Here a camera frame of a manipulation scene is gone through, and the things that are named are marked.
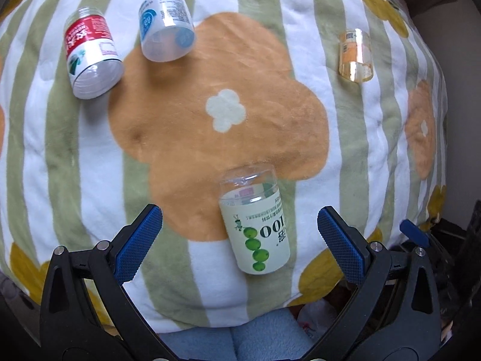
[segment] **transparent plastic container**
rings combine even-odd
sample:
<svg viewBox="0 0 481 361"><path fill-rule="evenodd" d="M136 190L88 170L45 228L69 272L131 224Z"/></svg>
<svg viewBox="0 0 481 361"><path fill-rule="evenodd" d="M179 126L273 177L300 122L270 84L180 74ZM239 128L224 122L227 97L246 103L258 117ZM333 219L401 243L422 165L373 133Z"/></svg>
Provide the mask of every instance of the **transparent plastic container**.
<svg viewBox="0 0 481 361"><path fill-rule="evenodd" d="M290 257L276 172L259 164L228 171L220 183L219 205L239 268L268 274Z"/></svg>
<svg viewBox="0 0 481 361"><path fill-rule="evenodd" d="M139 24L142 53L150 61L177 60L194 47L195 29L185 0L145 0Z"/></svg>
<svg viewBox="0 0 481 361"><path fill-rule="evenodd" d="M340 37L339 74L354 83L369 81L374 76L369 35L356 28Z"/></svg>
<svg viewBox="0 0 481 361"><path fill-rule="evenodd" d="M64 46L70 83L76 97L98 97L122 78L124 65L105 18L97 8L80 8L67 19Z"/></svg>

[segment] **light blue cloth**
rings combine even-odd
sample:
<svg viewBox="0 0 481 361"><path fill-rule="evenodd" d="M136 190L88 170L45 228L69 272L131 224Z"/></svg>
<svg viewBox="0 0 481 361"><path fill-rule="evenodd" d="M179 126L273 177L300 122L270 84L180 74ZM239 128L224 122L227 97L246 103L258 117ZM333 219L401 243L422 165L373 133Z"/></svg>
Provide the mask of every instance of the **light blue cloth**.
<svg viewBox="0 0 481 361"><path fill-rule="evenodd" d="M208 361L299 359L314 344L287 308L239 327L196 327L160 338L179 358Z"/></svg>

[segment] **white flower pattern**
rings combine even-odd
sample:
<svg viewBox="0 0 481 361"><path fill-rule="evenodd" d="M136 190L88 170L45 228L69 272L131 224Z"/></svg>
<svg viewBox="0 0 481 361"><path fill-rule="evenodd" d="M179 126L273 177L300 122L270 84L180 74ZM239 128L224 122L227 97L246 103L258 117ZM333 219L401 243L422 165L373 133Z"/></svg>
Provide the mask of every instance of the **white flower pattern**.
<svg viewBox="0 0 481 361"><path fill-rule="evenodd" d="M213 128L219 133L228 132L232 125L239 125L246 118L245 107L232 89L222 89L208 98L205 111L213 118Z"/></svg>
<svg viewBox="0 0 481 361"><path fill-rule="evenodd" d="M429 129L427 127L427 123L426 123L426 120L423 120L422 123L421 123L421 131L422 131L422 135L424 137L427 136L427 134L429 133Z"/></svg>

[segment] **red label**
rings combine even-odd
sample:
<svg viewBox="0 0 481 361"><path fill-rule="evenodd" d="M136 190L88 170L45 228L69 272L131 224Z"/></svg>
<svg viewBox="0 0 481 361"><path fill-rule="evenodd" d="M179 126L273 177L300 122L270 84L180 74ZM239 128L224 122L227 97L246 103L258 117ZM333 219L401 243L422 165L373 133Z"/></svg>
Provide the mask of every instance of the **red label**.
<svg viewBox="0 0 481 361"><path fill-rule="evenodd" d="M67 58L78 45L95 39L110 39L109 27L105 18L100 15L90 15L77 20L65 32L64 43L67 51Z"/></svg>

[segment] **striped blanket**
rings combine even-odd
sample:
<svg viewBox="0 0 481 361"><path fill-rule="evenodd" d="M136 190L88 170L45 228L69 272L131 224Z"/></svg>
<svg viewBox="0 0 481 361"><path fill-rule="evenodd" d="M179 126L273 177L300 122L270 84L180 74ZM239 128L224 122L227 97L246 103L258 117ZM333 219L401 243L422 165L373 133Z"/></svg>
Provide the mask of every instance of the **striped blanket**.
<svg viewBox="0 0 481 361"><path fill-rule="evenodd" d="M14 1L0 26L0 269L33 300L56 246L111 240L149 202L165 225L124 287L158 333L323 297L342 276L317 232L325 205L387 244L402 219L427 230L439 218L446 86L396 0L186 0L196 47L165 64L140 51L143 0ZM104 12L126 73L80 101L62 40L87 5ZM375 75L361 86L337 74L338 38L353 28L372 38ZM227 240L218 178L265 161L292 251L282 269L249 276Z"/></svg>

